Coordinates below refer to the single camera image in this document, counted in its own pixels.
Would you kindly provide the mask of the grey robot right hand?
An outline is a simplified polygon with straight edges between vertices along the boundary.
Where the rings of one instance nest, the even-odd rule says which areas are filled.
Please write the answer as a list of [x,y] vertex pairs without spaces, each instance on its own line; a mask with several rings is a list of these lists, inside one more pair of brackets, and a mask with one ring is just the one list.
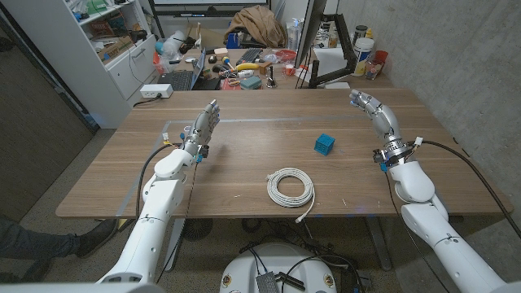
[[360,108],[370,118],[374,131],[385,148],[394,150],[404,146],[398,120],[390,107],[359,90],[352,90],[349,97],[351,104]]

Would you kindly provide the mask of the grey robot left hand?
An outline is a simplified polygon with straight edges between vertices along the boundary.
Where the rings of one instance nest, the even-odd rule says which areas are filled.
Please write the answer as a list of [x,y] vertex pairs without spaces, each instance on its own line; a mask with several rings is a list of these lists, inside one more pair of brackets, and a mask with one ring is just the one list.
[[196,155],[199,146],[208,145],[211,140],[212,132],[220,121],[220,108],[217,100],[213,99],[196,117],[190,127],[186,140],[182,144],[182,149],[191,155]]

